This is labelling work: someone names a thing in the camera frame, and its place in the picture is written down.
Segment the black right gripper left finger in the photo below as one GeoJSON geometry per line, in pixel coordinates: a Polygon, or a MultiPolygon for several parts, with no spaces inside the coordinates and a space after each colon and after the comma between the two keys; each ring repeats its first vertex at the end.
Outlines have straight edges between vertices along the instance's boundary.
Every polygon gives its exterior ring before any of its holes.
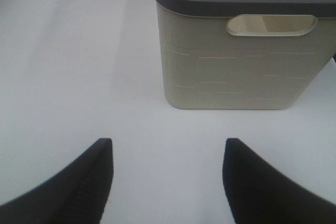
{"type": "Polygon", "coordinates": [[[100,138],[34,189],[1,205],[1,223],[100,223],[113,181],[113,147],[100,138]]]}

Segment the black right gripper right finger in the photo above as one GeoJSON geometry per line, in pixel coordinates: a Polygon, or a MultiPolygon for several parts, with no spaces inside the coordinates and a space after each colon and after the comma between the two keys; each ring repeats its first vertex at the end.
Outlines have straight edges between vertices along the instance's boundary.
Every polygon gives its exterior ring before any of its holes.
{"type": "Polygon", "coordinates": [[[335,223],[335,204],[272,167],[238,138],[225,143],[223,185],[235,223],[335,223]]]}

